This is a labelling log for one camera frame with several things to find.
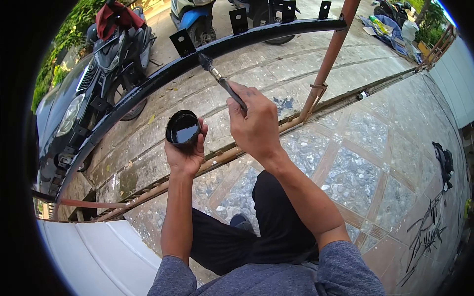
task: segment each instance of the paint container lid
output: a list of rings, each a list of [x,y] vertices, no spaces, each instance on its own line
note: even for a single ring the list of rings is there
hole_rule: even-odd
[[[190,110],[180,110],[170,117],[166,126],[166,139],[184,152],[191,152],[198,142],[201,126]]]

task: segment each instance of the car headlight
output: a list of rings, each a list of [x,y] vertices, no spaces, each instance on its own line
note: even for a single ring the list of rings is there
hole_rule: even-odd
[[[102,65],[100,62],[101,62],[101,58],[99,57],[99,52],[97,52],[95,54],[95,58],[97,60],[97,63],[99,63],[99,66],[104,70],[105,73],[107,72],[110,72],[112,70],[115,69],[115,67],[119,64],[119,56],[120,56],[120,52],[122,51],[122,47],[123,47],[123,40],[125,39],[125,31],[122,32],[122,34],[120,35],[120,37],[118,38],[118,50],[117,50],[117,54],[115,55],[114,59],[112,60],[112,62],[110,63],[109,66],[106,66],[104,67],[104,65]]]
[[[63,119],[61,120],[61,123],[59,125],[56,137],[65,135],[71,130],[85,96],[86,94],[84,93],[80,94],[79,96],[75,97],[74,100],[69,104],[69,107],[67,108],[66,113],[64,114]]]
[[[212,2],[212,0],[192,0],[194,5],[205,5]]]

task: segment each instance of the black pants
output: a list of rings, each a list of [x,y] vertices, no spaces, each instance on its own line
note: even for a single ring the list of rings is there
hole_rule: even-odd
[[[247,263],[318,260],[313,234],[301,222],[272,174],[263,171],[258,175],[252,198],[261,237],[192,209],[194,260],[218,275]]]

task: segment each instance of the red cloth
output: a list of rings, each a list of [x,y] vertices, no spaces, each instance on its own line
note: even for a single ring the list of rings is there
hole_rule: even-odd
[[[145,23],[145,21],[142,20],[141,17],[136,15],[130,8],[125,7],[123,4],[113,2],[111,6],[112,7],[109,7],[107,6],[107,4],[105,4],[99,10],[97,16],[95,17],[95,23],[97,24],[97,35],[100,39],[104,41],[109,39],[117,25],[126,30],[130,29],[131,27],[134,27],[135,30],[138,30]],[[117,19],[112,26],[110,26],[108,32],[104,32],[108,22],[107,18],[112,16],[112,14],[114,13],[118,13],[118,15],[120,15],[120,18]]]

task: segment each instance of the car front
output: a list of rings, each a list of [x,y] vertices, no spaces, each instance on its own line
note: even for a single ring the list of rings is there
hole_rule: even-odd
[[[36,110],[39,138],[38,189],[55,195],[73,157],[104,112],[94,108],[100,76],[92,55],[83,58]]]

